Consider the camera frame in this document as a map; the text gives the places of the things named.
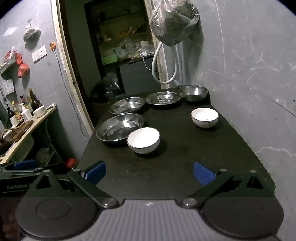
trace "brown glass bottle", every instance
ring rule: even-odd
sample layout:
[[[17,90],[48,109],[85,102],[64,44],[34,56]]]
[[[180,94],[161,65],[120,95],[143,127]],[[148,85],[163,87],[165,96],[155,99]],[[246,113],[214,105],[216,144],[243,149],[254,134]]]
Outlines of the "brown glass bottle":
[[[32,88],[29,88],[29,93],[30,93],[30,96],[31,96],[31,100],[32,100],[32,109],[33,110],[36,110],[38,109],[40,106],[42,106],[42,104],[40,103],[39,100],[37,100],[37,98],[35,97],[33,91],[32,91]]]

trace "metal bowl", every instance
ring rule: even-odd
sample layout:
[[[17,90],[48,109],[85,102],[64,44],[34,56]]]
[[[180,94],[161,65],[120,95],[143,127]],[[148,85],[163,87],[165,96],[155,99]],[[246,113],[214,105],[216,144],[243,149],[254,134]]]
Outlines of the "metal bowl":
[[[189,85],[181,87],[179,93],[186,101],[195,102],[203,100],[207,96],[208,90],[205,87]]]
[[[156,92],[146,97],[146,102],[153,105],[168,105],[178,102],[181,97],[170,91]]]
[[[112,114],[126,114],[139,110],[145,104],[145,100],[140,97],[126,98],[114,103],[109,112]]]
[[[96,130],[96,136],[106,142],[118,142],[128,137],[130,133],[141,128],[144,125],[143,116],[135,113],[116,115]]]

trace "gray ribbed surface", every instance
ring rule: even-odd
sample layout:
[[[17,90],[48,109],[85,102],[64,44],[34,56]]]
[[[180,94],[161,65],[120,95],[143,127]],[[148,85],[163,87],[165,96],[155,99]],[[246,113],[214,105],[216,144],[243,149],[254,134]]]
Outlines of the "gray ribbed surface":
[[[211,228],[195,210],[174,200],[126,200],[101,213],[95,224],[71,241],[234,241]]]

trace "cracked wall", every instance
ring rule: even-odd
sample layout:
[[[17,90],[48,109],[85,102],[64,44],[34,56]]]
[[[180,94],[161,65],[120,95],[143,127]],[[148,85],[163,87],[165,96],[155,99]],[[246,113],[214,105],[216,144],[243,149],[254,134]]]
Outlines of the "cracked wall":
[[[279,237],[294,240],[296,16],[277,0],[192,1],[200,25],[179,45],[177,76],[209,89],[213,106],[264,164],[285,211]],[[165,54],[172,76],[168,47]]]

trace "black circular cover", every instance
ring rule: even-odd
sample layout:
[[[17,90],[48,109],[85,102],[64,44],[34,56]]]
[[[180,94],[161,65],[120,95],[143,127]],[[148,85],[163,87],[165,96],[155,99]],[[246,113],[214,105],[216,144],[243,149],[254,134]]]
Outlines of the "black circular cover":
[[[213,228],[244,239],[277,233],[284,212],[275,197],[234,197],[234,192],[217,194],[204,204],[204,217]]]
[[[88,197],[23,198],[16,210],[20,228],[38,239],[76,236],[93,224],[97,214]]]

